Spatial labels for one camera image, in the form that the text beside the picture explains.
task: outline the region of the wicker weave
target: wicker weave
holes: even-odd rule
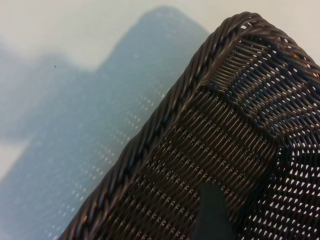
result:
[[[226,19],[59,239],[190,239],[205,182],[239,239],[318,238],[319,75],[258,14]]]

